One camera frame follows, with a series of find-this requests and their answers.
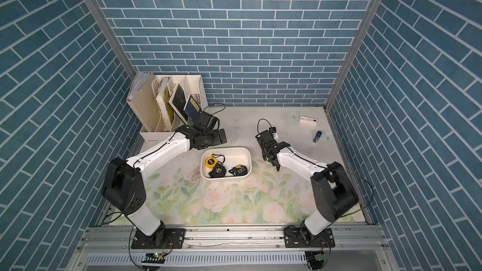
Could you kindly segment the yellow tape measure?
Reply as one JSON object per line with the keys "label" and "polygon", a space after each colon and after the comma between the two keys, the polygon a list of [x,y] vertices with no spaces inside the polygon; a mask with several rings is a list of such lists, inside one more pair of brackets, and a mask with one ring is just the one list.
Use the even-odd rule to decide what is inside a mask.
{"label": "yellow tape measure", "polygon": [[225,156],[222,154],[212,154],[205,160],[208,169],[213,169],[216,165],[222,165],[225,162]]}

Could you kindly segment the black orange tape measure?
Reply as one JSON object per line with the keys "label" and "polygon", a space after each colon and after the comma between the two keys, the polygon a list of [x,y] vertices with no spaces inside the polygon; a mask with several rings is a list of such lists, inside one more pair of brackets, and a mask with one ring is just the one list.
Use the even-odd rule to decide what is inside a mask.
{"label": "black orange tape measure", "polygon": [[248,168],[245,165],[237,165],[228,171],[234,177],[246,176],[248,174]]}

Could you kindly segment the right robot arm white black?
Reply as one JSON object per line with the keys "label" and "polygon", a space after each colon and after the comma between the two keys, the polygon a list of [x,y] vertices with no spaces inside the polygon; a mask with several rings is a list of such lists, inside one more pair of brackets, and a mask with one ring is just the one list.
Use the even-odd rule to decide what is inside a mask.
{"label": "right robot arm white black", "polygon": [[278,142],[265,130],[256,135],[262,157],[277,170],[287,168],[311,183],[315,211],[301,223],[305,240],[312,240],[358,204],[359,197],[344,167],[337,162],[317,162]]}

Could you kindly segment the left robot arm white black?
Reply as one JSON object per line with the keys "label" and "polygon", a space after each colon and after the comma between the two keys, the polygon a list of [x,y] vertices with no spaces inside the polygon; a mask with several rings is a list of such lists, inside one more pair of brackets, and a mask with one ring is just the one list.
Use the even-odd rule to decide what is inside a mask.
{"label": "left robot arm white black", "polygon": [[146,204],[144,182],[164,164],[192,149],[204,150],[225,144],[219,118],[202,112],[192,125],[184,124],[159,144],[127,159],[110,161],[105,174],[103,197],[114,205],[146,237],[155,236],[163,226]]}

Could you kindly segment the white storage box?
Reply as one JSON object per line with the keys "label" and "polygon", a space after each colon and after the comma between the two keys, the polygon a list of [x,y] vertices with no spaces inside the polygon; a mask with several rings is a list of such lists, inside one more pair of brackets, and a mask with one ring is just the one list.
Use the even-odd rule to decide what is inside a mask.
{"label": "white storage box", "polygon": [[[205,160],[212,154],[222,154],[225,156],[225,166],[227,172],[224,178],[210,178],[208,173],[211,169],[208,169],[205,165]],[[248,168],[248,174],[246,176],[234,177],[228,171],[237,165],[245,165]],[[247,148],[234,147],[234,148],[215,148],[205,151],[201,158],[200,174],[203,179],[209,181],[229,180],[229,179],[244,179],[252,173],[252,161],[251,153]]]}

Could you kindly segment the small white rectangular box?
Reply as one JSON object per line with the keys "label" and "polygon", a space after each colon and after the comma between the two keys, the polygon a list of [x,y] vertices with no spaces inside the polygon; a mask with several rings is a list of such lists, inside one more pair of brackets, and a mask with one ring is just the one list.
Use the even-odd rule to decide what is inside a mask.
{"label": "small white rectangular box", "polygon": [[311,125],[311,126],[316,126],[317,123],[318,123],[318,120],[316,118],[313,118],[313,117],[308,117],[308,116],[301,116],[299,118],[299,122],[301,124],[306,124],[306,125]]}

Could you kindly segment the blue book in organizer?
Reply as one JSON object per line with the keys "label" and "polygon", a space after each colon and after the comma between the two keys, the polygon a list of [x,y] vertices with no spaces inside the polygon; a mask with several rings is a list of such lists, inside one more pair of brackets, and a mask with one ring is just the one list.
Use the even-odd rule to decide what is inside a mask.
{"label": "blue book in organizer", "polygon": [[184,112],[193,122],[198,122],[203,110],[197,103],[196,99],[191,95],[186,102]]}

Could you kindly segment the black notebook in organizer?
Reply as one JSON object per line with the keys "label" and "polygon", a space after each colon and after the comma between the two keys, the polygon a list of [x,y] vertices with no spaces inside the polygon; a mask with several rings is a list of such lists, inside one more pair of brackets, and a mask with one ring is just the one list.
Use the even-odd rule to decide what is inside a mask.
{"label": "black notebook in organizer", "polygon": [[184,122],[188,122],[188,116],[185,113],[185,105],[187,100],[185,98],[185,93],[181,85],[176,84],[168,100],[168,103],[173,108],[176,115]]}

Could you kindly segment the small blue bottle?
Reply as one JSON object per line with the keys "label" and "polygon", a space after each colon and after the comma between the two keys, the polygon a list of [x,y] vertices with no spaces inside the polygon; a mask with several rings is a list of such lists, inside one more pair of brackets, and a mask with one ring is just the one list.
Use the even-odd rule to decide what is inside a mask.
{"label": "small blue bottle", "polygon": [[315,135],[315,137],[314,137],[314,139],[313,139],[313,142],[314,142],[314,143],[317,143],[317,142],[321,139],[322,135],[323,135],[323,132],[319,130],[319,131],[316,133],[316,135]]}

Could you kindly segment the white desktop file organizer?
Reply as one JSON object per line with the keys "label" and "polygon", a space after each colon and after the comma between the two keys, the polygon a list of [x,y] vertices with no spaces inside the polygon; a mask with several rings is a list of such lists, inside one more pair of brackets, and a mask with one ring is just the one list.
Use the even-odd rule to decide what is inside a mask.
{"label": "white desktop file organizer", "polygon": [[188,108],[205,110],[208,101],[200,75],[149,74],[129,105],[143,125],[143,139],[159,142],[181,125],[192,124],[185,115]]}

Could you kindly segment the white book in organizer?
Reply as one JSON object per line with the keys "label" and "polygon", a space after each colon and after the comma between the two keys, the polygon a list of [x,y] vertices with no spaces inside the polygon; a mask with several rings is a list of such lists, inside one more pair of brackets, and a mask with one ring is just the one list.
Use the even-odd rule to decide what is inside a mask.
{"label": "white book in organizer", "polygon": [[171,105],[168,103],[169,100],[169,88],[168,88],[169,78],[163,78],[160,82],[159,87],[156,91],[156,101],[158,103],[159,115],[160,115],[160,129],[161,131],[172,130],[174,121],[174,111]]}

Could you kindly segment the beige folder with papers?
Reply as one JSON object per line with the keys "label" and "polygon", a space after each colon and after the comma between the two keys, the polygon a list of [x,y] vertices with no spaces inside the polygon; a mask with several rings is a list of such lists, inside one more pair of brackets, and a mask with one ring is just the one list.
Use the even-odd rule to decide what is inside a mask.
{"label": "beige folder with papers", "polygon": [[155,76],[150,72],[135,74],[127,96],[127,103],[148,132],[155,132],[159,109],[151,84]]}

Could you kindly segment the floral table mat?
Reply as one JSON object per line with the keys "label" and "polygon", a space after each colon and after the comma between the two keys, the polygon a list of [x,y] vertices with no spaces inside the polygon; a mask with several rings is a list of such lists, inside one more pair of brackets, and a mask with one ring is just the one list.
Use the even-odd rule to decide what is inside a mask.
{"label": "floral table mat", "polygon": [[[256,135],[276,127],[278,140],[321,163],[341,162],[322,108],[211,107],[227,136],[227,147],[247,148],[252,173],[244,179],[209,181],[200,174],[205,150],[180,154],[145,182],[146,204],[167,225],[300,223],[316,209],[311,183],[287,168],[263,160]],[[318,120],[301,124],[301,116]],[[314,143],[318,131],[321,139]]]}

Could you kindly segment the right green circuit board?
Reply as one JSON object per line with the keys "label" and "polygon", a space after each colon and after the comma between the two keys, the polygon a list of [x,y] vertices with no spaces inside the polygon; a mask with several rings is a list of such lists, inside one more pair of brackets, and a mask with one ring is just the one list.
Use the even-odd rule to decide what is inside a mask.
{"label": "right green circuit board", "polygon": [[325,253],[318,253],[314,255],[314,259],[317,262],[327,262],[329,259],[329,255]]}

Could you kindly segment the green circuit board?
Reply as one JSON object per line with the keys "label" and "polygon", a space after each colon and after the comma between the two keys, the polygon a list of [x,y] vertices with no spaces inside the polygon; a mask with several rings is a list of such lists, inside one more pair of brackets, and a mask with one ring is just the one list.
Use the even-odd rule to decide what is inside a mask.
{"label": "green circuit board", "polygon": [[314,259],[317,262],[327,262],[329,259],[329,255],[325,253],[318,253],[314,255]]}
{"label": "green circuit board", "polygon": [[164,264],[166,259],[165,259],[165,254],[161,252],[150,252],[146,253],[145,257],[141,261],[142,264],[146,265],[149,263],[153,264]]}

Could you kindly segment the left green circuit board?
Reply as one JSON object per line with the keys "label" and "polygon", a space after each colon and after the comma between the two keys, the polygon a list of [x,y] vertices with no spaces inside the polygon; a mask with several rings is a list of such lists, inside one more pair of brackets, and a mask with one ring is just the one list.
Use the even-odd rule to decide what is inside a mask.
{"label": "left green circuit board", "polygon": [[141,261],[142,264],[146,265],[149,263],[153,264],[164,264],[166,259],[165,259],[165,254],[161,252],[150,252],[146,253],[145,257]]}

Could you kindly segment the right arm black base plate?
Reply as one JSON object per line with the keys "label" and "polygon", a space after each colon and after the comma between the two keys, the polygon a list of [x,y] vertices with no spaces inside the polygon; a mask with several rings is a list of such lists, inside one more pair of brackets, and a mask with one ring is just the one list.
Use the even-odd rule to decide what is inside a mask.
{"label": "right arm black base plate", "polygon": [[333,248],[334,236],[331,228],[317,235],[312,235],[304,228],[289,225],[284,228],[284,243],[286,248]]}

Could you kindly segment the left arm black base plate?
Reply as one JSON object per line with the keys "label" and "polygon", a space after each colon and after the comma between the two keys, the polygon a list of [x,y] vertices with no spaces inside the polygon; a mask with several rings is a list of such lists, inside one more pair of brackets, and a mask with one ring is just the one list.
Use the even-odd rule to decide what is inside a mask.
{"label": "left arm black base plate", "polygon": [[186,230],[184,228],[159,227],[152,235],[147,236],[136,230],[131,247],[133,249],[181,249]]}

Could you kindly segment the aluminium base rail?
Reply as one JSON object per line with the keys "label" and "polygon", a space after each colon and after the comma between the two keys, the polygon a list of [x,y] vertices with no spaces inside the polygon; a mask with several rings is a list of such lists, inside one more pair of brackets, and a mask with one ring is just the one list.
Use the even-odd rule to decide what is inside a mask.
{"label": "aluminium base rail", "polygon": [[[387,240],[378,225],[342,223],[332,225],[333,248],[286,248],[284,228],[288,225],[179,225],[169,228],[186,230],[178,251],[250,251],[250,250],[375,250],[388,249]],[[119,252],[133,249],[136,231],[132,227],[90,227],[77,248],[84,252]]]}

